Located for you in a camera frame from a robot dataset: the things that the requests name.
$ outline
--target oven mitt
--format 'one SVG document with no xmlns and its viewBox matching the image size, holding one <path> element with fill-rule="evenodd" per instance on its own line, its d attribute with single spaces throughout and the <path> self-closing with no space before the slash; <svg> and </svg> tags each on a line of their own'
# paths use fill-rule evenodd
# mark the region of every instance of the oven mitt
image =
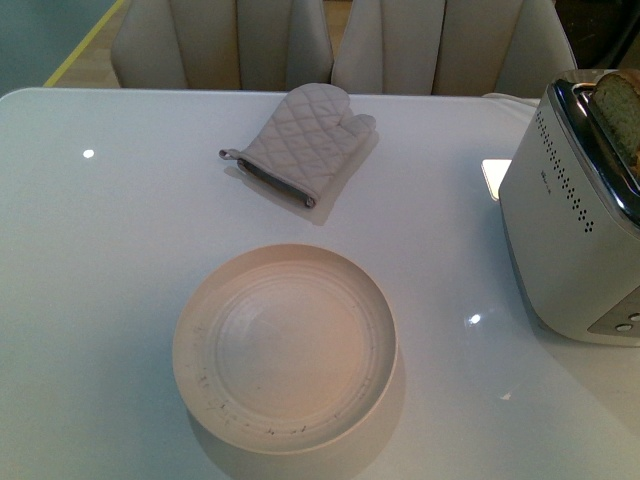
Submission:
<svg viewBox="0 0 640 480">
<path fill-rule="evenodd" d="M 284 97 L 245 150 L 220 157 L 313 208 L 375 126 L 369 115 L 351 115 L 344 90 L 310 83 Z"/>
</svg>

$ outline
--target white toaster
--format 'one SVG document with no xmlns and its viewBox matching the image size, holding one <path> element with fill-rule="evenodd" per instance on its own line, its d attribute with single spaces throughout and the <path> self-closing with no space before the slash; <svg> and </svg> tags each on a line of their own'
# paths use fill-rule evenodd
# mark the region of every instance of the white toaster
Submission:
<svg viewBox="0 0 640 480">
<path fill-rule="evenodd" d="M 640 346 L 640 188 L 590 105 L 550 84 L 499 196 L 521 290 L 556 332 Z"/>
</svg>

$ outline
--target white table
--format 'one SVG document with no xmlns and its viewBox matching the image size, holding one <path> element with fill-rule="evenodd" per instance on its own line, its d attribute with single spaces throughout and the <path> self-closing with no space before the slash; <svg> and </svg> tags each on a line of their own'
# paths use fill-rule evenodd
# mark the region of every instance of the white table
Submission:
<svg viewBox="0 0 640 480">
<path fill-rule="evenodd" d="M 513 155 L 533 108 L 353 96 L 379 139 L 309 211 L 217 156 L 246 146 L 280 98 L 0 101 L 0 478 L 637 479 L 640 350 L 567 340 L 527 314 L 481 172 Z M 315 456 L 222 444 L 190 420 L 172 373 L 190 294 L 274 243 L 351 259 L 397 322 L 385 401 Z"/>
</svg>

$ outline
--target white chair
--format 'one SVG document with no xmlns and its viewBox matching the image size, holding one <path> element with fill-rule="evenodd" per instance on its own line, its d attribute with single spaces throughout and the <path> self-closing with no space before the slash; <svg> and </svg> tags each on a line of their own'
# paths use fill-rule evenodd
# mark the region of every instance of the white chair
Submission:
<svg viewBox="0 0 640 480">
<path fill-rule="evenodd" d="M 534 98 L 575 68 L 551 0 L 353 0 L 332 83 L 350 93 Z"/>
<path fill-rule="evenodd" d="M 333 53 L 322 0 L 132 0 L 111 62 L 122 87 L 287 91 Z"/>
</svg>

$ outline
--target toaster control panel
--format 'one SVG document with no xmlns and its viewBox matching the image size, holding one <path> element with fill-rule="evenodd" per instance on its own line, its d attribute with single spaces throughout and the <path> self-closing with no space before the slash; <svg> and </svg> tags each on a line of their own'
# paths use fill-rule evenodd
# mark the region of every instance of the toaster control panel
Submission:
<svg viewBox="0 0 640 480">
<path fill-rule="evenodd" d="M 598 335 L 640 338 L 640 288 L 627 295 L 587 331 Z"/>
</svg>

